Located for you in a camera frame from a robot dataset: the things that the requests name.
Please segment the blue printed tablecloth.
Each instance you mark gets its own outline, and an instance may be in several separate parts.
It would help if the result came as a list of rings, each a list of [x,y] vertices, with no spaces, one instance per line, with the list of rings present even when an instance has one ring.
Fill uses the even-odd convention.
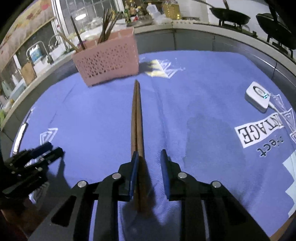
[[[210,51],[143,54],[140,73],[88,87],[79,73],[34,103],[20,148],[45,141],[65,151],[48,171],[43,209],[78,181],[101,181],[131,158],[134,82],[140,83],[151,214],[121,202],[120,240],[178,240],[180,204],[167,200],[161,150],[198,181],[220,181],[267,235],[295,212],[295,111],[284,93],[243,55]],[[245,99],[253,82],[270,94],[261,113]]]

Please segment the white square hub device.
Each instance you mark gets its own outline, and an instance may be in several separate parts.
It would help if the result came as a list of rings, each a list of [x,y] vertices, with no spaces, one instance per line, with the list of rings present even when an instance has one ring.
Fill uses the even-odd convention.
[[[259,83],[253,81],[245,92],[245,99],[261,113],[269,107],[271,94]]]

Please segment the single brown wooden chopstick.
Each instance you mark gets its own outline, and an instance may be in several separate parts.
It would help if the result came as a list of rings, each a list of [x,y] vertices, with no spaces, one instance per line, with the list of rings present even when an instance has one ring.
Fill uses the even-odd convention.
[[[110,34],[111,34],[111,31],[116,23],[116,21],[118,20],[118,18],[120,17],[120,13],[117,13],[115,15],[115,17],[112,19],[112,21],[110,22],[110,25],[108,26],[107,30],[106,30],[106,34],[105,34],[105,37],[104,37],[104,40],[107,41]]]

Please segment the cooking oil bottle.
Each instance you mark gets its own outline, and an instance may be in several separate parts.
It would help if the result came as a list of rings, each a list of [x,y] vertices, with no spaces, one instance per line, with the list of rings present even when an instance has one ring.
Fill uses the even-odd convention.
[[[162,3],[162,9],[167,18],[172,20],[180,20],[182,18],[180,6],[175,0],[165,0]]]

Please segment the blue label detergent bottle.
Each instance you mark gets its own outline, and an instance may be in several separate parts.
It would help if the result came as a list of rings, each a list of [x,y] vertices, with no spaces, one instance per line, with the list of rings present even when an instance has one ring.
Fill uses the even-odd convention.
[[[39,44],[36,44],[32,49],[29,50],[29,56],[33,63],[37,62],[43,56]]]

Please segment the reddish bundle chopstick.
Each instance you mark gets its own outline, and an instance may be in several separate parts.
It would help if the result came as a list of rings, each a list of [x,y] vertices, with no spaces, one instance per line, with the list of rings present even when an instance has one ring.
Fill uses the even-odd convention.
[[[101,42],[105,41],[107,27],[108,27],[111,19],[112,19],[112,9],[107,9],[107,11],[104,11]]]

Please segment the dark bundle chopstick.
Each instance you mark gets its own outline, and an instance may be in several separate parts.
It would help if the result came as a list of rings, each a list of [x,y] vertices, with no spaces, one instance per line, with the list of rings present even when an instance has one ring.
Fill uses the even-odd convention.
[[[77,35],[77,38],[78,38],[78,40],[79,40],[79,43],[80,43],[82,49],[85,50],[85,45],[84,45],[84,43],[83,43],[83,41],[82,41],[82,39],[81,39],[81,37],[80,37],[80,34],[79,34],[79,32],[78,32],[78,29],[77,29],[77,27],[76,27],[76,25],[75,25],[75,21],[74,21],[74,19],[73,19],[72,16],[70,16],[70,20],[71,20],[71,23],[72,23],[73,28],[74,28],[74,30],[75,30],[75,33],[76,33],[76,35]]]

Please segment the light brown bundle chopstick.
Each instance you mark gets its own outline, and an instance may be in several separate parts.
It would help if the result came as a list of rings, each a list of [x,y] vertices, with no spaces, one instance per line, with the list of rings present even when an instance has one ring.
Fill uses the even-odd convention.
[[[80,50],[63,34],[63,33],[61,33],[61,32],[57,32],[58,33],[58,35],[60,36],[60,37],[62,37],[63,38],[63,40],[65,41],[65,42],[67,42],[76,52],[79,52]]]

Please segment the chrome kitchen faucet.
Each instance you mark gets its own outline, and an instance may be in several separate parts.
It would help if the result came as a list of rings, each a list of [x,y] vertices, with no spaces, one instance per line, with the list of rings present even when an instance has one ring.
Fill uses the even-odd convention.
[[[37,41],[30,46],[26,51],[26,56],[27,60],[31,61],[33,64],[36,64],[39,60],[45,58],[45,56],[47,56],[47,63],[52,64],[54,62],[42,41]]]

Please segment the black lidded wok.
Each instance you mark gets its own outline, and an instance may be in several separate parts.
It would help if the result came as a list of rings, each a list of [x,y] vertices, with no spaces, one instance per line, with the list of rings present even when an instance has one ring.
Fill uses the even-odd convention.
[[[282,22],[274,20],[269,13],[257,14],[256,19],[267,34],[268,39],[273,38],[289,49],[295,50],[295,34],[293,34]]]

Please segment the wooden cutting board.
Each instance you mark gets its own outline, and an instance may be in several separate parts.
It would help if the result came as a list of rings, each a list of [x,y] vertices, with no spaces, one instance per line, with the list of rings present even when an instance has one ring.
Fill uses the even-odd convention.
[[[27,63],[22,67],[21,75],[27,86],[29,86],[37,78],[31,61],[27,61]]]

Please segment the pink perforated utensil basket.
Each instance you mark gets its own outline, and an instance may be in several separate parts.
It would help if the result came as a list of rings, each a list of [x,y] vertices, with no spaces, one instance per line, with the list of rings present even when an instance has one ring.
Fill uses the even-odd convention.
[[[86,49],[72,57],[87,86],[104,83],[116,78],[137,75],[139,56],[134,28],[126,28],[110,34],[107,41],[85,42]]]

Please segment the white plastic jug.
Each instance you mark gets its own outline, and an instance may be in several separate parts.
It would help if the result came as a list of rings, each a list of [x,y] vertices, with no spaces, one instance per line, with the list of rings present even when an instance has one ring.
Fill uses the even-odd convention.
[[[157,19],[159,16],[161,16],[161,13],[159,12],[159,10],[155,4],[148,3],[146,10],[149,13],[149,15],[152,17],[152,19],[154,19],[154,20]]]

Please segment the fruit print window blind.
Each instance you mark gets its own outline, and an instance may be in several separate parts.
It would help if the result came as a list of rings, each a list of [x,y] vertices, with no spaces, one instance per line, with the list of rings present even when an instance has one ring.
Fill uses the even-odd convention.
[[[1,42],[1,70],[18,49],[44,25],[54,19],[51,1],[36,1],[14,21]]]

